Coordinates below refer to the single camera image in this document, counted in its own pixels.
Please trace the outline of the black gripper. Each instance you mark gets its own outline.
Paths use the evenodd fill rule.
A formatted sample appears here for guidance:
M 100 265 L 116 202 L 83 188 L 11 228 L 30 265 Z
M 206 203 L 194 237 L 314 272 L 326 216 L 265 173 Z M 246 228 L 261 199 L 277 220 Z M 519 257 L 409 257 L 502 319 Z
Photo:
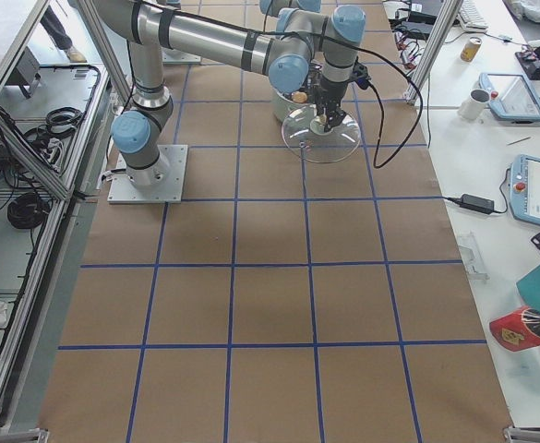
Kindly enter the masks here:
M 341 103 L 348 85 L 356 83 L 365 90 L 370 80 L 367 67 L 359 62 L 344 67 L 335 66 L 331 62 L 323 64 L 315 105 L 317 124 L 324 127 L 325 133 L 339 126 L 347 115 Z

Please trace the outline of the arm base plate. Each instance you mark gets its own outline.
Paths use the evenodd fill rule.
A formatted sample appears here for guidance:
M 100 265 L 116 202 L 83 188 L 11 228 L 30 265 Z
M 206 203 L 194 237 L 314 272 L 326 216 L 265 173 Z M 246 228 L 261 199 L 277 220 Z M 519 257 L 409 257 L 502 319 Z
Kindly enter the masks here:
M 187 145 L 159 145 L 159 160 L 145 170 L 127 169 L 121 154 L 108 194 L 111 204 L 180 203 L 186 174 Z

